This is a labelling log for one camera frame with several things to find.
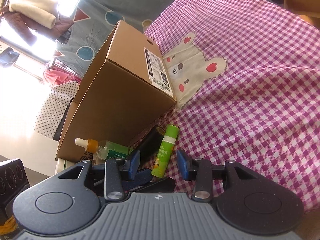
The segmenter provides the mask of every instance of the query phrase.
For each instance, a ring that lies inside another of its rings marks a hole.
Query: plastic bottle
[[[75,143],[76,145],[85,148],[87,152],[96,154],[97,158],[103,161],[114,158],[125,159],[132,152],[132,148],[107,140],[98,142],[92,139],[83,140],[81,138],[77,138]]]
[[[167,130],[165,131],[164,138],[160,145],[155,165],[153,166],[153,169],[151,171],[151,174],[153,176],[156,176],[158,178],[162,178],[164,176],[178,133],[178,127],[171,124],[167,126]]]

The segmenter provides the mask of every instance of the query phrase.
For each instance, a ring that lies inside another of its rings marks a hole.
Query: black round pad
[[[66,211],[73,204],[70,195],[61,192],[50,192],[36,200],[36,207],[48,214],[57,214]]]
[[[275,195],[259,192],[247,195],[244,204],[253,212],[259,214],[271,214],[281,208],[281,201]]]
[[[226,222],[254,235],[285,233],[303,216],[297,195],[265,178],[237,180],[217,197],[216,203]]]
[[[81,162],[23,191],[13,203],[21,228],[41,235],[66,234],[86,226],[100,200],[85,187],[91,162]]]

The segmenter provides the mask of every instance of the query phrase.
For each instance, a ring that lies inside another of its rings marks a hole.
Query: cardboard box
[[[159,74],[155,67],[163,68],[162,84],[151,76],[156,79]],[[78,137],[129,146],[136,135],[175,105],[170,83],[164,86],[167,77],[158,45],[119,21],[70,104],[56,160],[78,162],[88,157],[75,144]]]
[[[320,30],[320,0],[284,0],[284,8]]]

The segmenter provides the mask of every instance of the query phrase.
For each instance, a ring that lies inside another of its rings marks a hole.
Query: glue stick label
[[[155,165],[151,171],[153,176],[162,178],[164,176],[165,170],[167,169],[168,162],[170,160],[170,155],[172,153],[174,144],[162,141],[160,149],[155,161]]]

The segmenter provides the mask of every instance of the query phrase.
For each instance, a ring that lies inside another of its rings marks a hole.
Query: pink gingham blanket
[[[189,38],[211,62],[210,71],[212,59],[227,61],[225,70],[214,78],[208,73],[211,79],[204,78],[195,95],[164,123],[180,128],[174,150],[181,147],[215,164],[236,160],[295,192],[306,211],[319,207],[316,28],[265,0],[175,0],[145,34],[170,57],[164,57],[167,66],[173,60],[170,51]],[[175,179],[176,191],[191,192],[193,183],[182,180],[175,153],[166,176]],[[218,181],[214,187],[217,194],[223,191]]]

